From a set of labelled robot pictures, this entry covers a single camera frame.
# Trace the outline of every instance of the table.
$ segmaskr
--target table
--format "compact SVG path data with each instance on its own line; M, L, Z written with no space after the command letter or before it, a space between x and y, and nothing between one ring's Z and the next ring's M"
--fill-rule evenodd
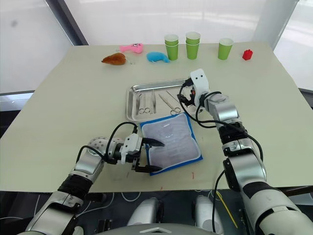
M101 60L117 46L72 47L48 75L0 140L0 190L55 191L75 165L79 148L97 136L109 137L125 121L126 90L132 85L186 79L202 68L210 89L230 96L245 128L262 145L268 182L274 187L312 185L313 112L292 78L264 43L236 43L228 60L217 44L201 44L198 58L150 63L147 45L133 63L110 66ZM250 61L241 56L253 50ZM204 160L159 175L131 171L131 165L105 165L91 192L213 188L225 159L216 129L192 122ZM126 137L122 127L116 136ZM225 178L219 188L228 188Z

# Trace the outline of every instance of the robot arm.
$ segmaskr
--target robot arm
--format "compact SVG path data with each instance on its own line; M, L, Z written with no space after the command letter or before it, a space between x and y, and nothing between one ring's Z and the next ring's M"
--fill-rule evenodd
M22 234L31 235L36 231L39 235L71 235L77 222L75 215L102 171L104 162L116 164L120 160L122 164L133 163L132 169L138 172L161 170L160 167L153 165L139 166L143 144L164 146L154 139L140 137L136 133L136 128L126 137L125 142L120 138L113 138L111 143L105 137L92 139L87 146L81 148L74 169L58 190L52 193L30 221L26 232ZM87 151L80 157L83 148L87 148Z
M191 100L181 94L179 100L202 106L218 122L216 127L227 157L223 165L228 186L240 192L256 235L313 234L310 219L285 194L267 184L264 164L228 96L210 95L202 69L191 72L183 86L193 87Z

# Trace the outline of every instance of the blue plush toy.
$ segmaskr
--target blue plush toy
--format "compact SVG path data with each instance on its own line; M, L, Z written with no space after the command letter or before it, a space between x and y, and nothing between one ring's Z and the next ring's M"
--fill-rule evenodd
M147 54L147 59L150 61L150 62L155 62L155 61L159 61L159 60L163 60L165 63L169 63L170 60L167 58L167 56L162 53L162 52L149 52Z

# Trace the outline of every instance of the white wall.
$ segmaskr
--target white wall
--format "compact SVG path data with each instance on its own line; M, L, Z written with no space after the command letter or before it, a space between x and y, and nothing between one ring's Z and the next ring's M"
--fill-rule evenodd
M70 46L44 0L1 0L0 93L35 90Z
M65 0L90 45L162 44L167 33L184 43L188 31L205 43L230 37L272 45L297 1Z
M313 91L313 0L300 0L274 53L299 88Z

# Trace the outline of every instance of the yellow cable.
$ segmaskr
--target yellow cable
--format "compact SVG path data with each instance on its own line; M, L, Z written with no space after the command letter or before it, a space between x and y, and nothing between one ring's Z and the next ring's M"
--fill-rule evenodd
M218 192L218 191L216 191L216 194L218 195L218 197L219 197L220 200L222 201L222 203L223 203L223 205L224 205L224 207L225 207L227 213L229 214L230 219L233 221L233 223L234 223L234 225L235 225L235 227L236 227L236 229L237 229L237 228L238 228L237 223L235 222L235 220L234 220L233 216L231 215L231 213L230 213L230 211L229 211L229 209L228 209L226 203L224 202L224 200L223 200L223 198L222 198L222 195L221 195L220 192Z

